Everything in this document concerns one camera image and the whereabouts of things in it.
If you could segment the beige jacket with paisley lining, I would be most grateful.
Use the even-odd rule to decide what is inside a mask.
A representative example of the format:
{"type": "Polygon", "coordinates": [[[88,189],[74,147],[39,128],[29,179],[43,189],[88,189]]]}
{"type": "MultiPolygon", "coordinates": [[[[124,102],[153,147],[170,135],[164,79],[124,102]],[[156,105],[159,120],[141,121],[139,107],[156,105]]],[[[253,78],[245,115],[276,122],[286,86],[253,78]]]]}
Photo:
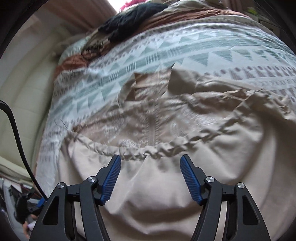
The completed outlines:
{"type": "Polygon", "coordinates": [[[57,181],[78,184],[121,157],[101,213],[112,240],[189,240],[201,208],[180,171],[243,182],[272,240],[295,219],[295,108],[287,94],[176,65],[134,73],[114,101],[67,132],[57,181]]]}

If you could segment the geometric patterned bed cover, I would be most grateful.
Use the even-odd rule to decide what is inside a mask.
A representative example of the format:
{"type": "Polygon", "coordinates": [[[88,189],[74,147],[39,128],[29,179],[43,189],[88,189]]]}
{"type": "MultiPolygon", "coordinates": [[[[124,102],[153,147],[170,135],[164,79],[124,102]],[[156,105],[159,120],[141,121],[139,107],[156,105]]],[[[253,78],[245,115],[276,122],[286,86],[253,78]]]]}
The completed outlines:
{"type": "Polygon", "coordinates": [[[46,195],[55,185],[67,130],[114,99],[132,73],[156,72],[175,63],[289,96],[295,103],[295,53],[253,19],[212,16],[144,31],[85,67],[63,70],[54,78],[35,174],[46,195]]]}

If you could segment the black knitted garment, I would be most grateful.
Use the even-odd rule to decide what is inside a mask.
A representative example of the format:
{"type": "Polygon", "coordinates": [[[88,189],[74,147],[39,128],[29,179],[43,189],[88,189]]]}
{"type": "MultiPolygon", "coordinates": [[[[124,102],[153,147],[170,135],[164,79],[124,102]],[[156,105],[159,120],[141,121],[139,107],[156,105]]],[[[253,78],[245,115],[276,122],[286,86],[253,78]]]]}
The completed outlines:
{"type": "Polygon", "coordinates": [[[110,42],[118,43],[133,35],[145,20],[167,7],[167,4],[143,3],[129,11],[111,17],[97,30],[106,34],[110,42]]]}

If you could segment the white bedside drawer cabinet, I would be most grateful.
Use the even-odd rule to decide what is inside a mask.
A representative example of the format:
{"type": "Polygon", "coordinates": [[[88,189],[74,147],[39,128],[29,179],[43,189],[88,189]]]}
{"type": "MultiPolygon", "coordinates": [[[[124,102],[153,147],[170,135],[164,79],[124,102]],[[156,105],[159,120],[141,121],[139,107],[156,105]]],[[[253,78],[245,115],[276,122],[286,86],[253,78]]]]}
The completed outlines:
{"type": "Polygon", "coordinates": [[[247,8],[247,11],[244,11],[245,15],[248,15],[253,20],[259,22],[270,31],[272,31],[277,37],[280,37],[280,28],[279,26],[270,20],[265,14],[263,14],[258,8],[247,8]]]}

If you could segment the pink curtain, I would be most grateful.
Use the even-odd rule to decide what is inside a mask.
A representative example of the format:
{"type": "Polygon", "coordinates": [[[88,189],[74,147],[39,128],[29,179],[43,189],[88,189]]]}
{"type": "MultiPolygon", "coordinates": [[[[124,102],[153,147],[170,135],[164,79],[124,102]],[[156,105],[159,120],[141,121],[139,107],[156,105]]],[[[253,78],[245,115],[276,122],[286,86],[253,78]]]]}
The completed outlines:
{"type": "Polygon", "coordinates": [[[44,7],[82,30],[95,29],[116,15],[111,4],[102,0],[50,0],[44,7]]]}

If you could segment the rust and beige crumpled duvet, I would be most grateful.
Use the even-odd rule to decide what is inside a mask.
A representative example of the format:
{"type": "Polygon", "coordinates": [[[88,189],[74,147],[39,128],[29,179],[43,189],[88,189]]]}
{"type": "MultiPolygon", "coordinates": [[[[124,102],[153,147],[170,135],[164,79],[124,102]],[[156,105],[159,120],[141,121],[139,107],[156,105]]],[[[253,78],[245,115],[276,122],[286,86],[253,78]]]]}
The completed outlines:
{"type": "Polygon", "coordinates": [[[231,16],[245,17],[243,13],[227,9],[208,1],[177,1],[163,11],[145,20],[127,39],[118,43],[108,40],[106,34],[95,30],[88,37],[72,44],[62,53],[54,77],[66,72],[93,67],[103,73],[118,71],[120,68],[140,62],[139,68],[150,65],[150,55],[168,48],[172,37],[162,44],[156,35],[172,31],[182,23],[220,17],[230,20],[231,16]]]}

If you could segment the pink red garment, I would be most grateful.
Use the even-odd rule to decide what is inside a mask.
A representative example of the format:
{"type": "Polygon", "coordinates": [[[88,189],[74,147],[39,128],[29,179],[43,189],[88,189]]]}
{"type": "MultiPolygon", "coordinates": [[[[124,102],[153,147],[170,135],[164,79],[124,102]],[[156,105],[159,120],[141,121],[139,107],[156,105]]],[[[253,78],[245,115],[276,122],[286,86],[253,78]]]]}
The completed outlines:
{"type": "Polygon", "coordinates": [[[121,11],[123,11],[124,9],[130,7],[130,6],[134,6],[135,4],[141,4],[141,3],[145,3],[147,0],[131,0],[129,2],[125,2],[125,4],[120,8],[121,11]]]}

